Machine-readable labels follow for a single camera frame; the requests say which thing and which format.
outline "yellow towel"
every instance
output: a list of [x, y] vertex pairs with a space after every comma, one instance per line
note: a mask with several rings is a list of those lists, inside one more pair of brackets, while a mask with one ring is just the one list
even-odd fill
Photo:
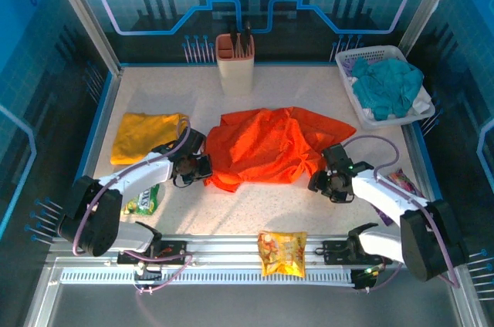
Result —
[[182, 113], [172, 115], [146, 115], [126, 113], [118, 127], [117, 137], [111, 150], [113, 165], [129, 165], [142, 160], [150, 151], [161, 144], [177, 139], [179, 119]]

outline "glass wall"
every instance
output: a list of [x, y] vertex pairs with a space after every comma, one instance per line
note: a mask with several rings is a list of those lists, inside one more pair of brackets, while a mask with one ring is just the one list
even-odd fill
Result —
[[334, 61], [399, 43], [421, 0], [88, 0], [121, 62], [211, 62], [204, 49], [247, 21], [261, 61]]
[[[494, 0], [441, 0], [408, 60], [424, 70], [425, 86], [435, 94], [438, 114], [421, 129], [441, 193], [470, 252], [486, 248], [492, 256]], [[493, 317], [494, 303], [482, 305]]]
[[72, 185], [107, 69], [67, 0], [0, 4], [0, 325], [19, 326], [56, 216], [35, 200]]

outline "orange cloth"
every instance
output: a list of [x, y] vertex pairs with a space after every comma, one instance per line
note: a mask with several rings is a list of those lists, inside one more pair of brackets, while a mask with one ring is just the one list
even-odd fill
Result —
[[323, 169], [322, 150], [354, 133], [348, 124], [299, 107], [222, 115], [206, 140], [213, 175], [205, 183], [231, 192], [244, 181], [292, 183], [303, 171], [311, 176]]

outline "white plastic basket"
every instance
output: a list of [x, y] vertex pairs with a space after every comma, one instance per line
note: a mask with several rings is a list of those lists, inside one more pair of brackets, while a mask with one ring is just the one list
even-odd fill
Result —
[[395, 46], [374, 46], [374, 47], [364, 47], [359, 49], [350, 49], [348, 51], [340, 52], [336, 55], [336, 61], [338, 68], [340, 69], [341, 80], [348, 93], [348, 98], [350, 98], [350, 103], [355, 109], [355, 113], [365, 130], [379, 129], [386, 126], [392, 125], [404, 125], [409, 124], [417, 120], [425, 119], [426, 117], [431, 117], [435, 114], [435, 108], [432, 102], [429, 103], [429, 108], [423, 113], [417, 113], [415, 110], [410, 108], [405, 117], [397, 118], [394, 115], [390, 115], [387, 120], [376, 121], [374, 118], [369, 118], [362, 109], [358, 98], [354, 94], [354, 89], [350, 83], [350, 80], [345, 73], [343, 68], [343, 62], [348, 59], [358, 59], [363, 57], [366, 60], [376, 59], [400, 59], [401, 61], [407, 62], [406, 58], [401, 53], [400, 49]]

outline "white tabletop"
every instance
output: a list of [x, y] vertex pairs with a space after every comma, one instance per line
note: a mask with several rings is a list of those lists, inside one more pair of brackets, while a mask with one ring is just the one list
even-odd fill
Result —
[[[126, 68], [123, 74], [94, 177], [122, 168], [110, 164], [110, 155], [124, 113], [184, 113], [194, 129], [208, 135], [223, 113], [298, 106], [349, 123], [357, 128], [355, 135], [369, 134], [360, 128], [333, 66], [256, 66], [252, 94], [235, 98], [223, 95], [215, 67]], [[414, 181], [401, 128], [372, 134], [389, 138], [401, 152], [398, 163], [381, 173], [401, 167]], [[365, 160], [374, 166], [394, 158], [392, 148], [376, 140], [357, 141], [346, 150], [354, 162]], [[161, 202], [152, 216], [122, 215], [121, 220], [143, 221], [163, 234], [230, 235], [261, 230], [346, 234], [370, 221], [381, 223], [366, 201], [333, 204], [309, 191], [308, 182], [304, 175], [290, 185], [243, 184], [230, 194], [199, 182], [181, 190], [169, 181], [160, 187]]]

